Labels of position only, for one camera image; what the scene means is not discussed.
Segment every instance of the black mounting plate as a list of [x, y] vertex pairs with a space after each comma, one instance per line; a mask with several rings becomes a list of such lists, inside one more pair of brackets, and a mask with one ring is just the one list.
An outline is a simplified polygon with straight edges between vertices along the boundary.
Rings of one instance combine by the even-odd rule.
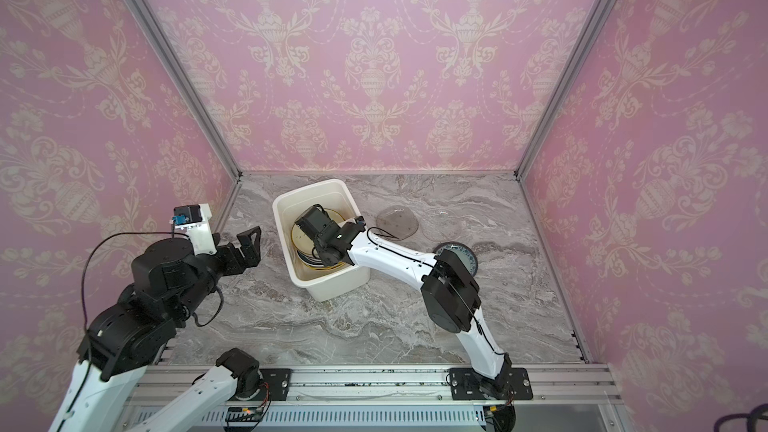
[[[272, 369], [261, 368], [261, 376], [268, 383], [270, 388], [270, 400], [273, 402], [283, 402], [288, 400], [288, 384], [290, 384], [290, 369]], [[266, 389], [260, 388], [259, 391], [250, 400], [260, 402], [266, 396]]]
[[[448, 383], [451, 385], [451, 396], [454, 400], [487, 400], [480, 390], [483, 376], [472, 368], [461, 367], [448, 370]], [[506, 379], [507, 386], [512, 391], [513, 400], [532, 400], [533, 390], [528, 378], [528, 371], [522, 367], [510, 368]]]

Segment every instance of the cream plastic tub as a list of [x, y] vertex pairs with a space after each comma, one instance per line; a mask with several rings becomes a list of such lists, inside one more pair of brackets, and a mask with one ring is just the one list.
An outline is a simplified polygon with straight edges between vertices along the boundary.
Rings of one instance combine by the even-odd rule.
[[371, 276], [371, 270], [368, 267], [344, 264], [336, 270], [317, 271], [301, 261], [290, 243], [290, 231], [301, 213], [314, 204], [335, 210], [344, 219], [359, 216], [360, 209], [346, 184], [338, 178], [297, 188], [272, 202], [277, 234], [280, 236], [290, 279], [295, 285], [305, 288], [316, 301], [322, 302], [365, 284]]

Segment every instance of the pink wall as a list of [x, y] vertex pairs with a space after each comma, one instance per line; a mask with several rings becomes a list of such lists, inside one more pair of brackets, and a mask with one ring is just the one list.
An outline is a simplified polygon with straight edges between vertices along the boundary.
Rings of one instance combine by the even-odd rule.
[[766, 79], [766, 0], [619, 0], [526, 182], [640, 431], [768, 401]]
[[[120, 0], [2, 0], [0, 24], [0, 415], [45, 430], [82, 337], [90, 249], [168, 230], [182, 203], [215, 214], [231, 180]], [[99, 249], [91, 318], [153, 240]]]
[[512, 169], [593, 0], [149, 0], [245, 170]]

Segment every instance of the gray marble surface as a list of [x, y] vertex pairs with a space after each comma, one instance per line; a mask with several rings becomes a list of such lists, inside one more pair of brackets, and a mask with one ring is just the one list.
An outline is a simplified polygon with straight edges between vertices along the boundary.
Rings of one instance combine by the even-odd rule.
[[[457, 240], [472, 247], [480, 270], [483, 311], [513, 363], [575, 362], [562, 304], [538, 243], [522, 192], [512, 176], [336, 176], [349, 187], [366, 221], [393, 205], [417, 217], [431, 208], [460, 216]], [[173, 364], [212, 364], [239, 347], [262, 364], [456, 363], [468, 360], [456, 337], [429, 320], [421, 294], [378, 271], [348, 294], [316, 302], [288, 276], [272, 201], [323, 176], [246, 176], [222, 241], [261, 226], [262, 262], [222, 278], [224, 309], [205, 328], [179, 334]], [[401, 244], [431, 251], [420, 228]], [[218, 305], [210, 295], [198, 309], [206, 321]]]

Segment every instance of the stack of plates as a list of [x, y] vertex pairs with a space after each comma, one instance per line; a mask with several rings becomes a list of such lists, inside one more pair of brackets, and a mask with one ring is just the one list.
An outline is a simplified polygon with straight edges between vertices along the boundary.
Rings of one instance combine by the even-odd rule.
[[[341, 225], [344, 222], [344, 217], [342, 217], [341, 214], [339, 214], [337, 211], [327, 208], [326, 212], [328, 212], [328, 216], [331, 217], [335, 223]], [[293, 244], [293, 247], [296, 249], [296, 254], [299, 256], [299, 260], [304, 262], [304, 264], [309, 268], [319, 271], [329, 271], [335, 270], [344, 265], [344, 262], [339, 262], [338, 264], [332, 265], [330, 267], [324, 266], [314, 250], [315, 245], [312, 243], [312, 239], [307, 237], [306, 234], [296, 224], [294, 224], [293, 229], [291, 229], [290, 240]]]

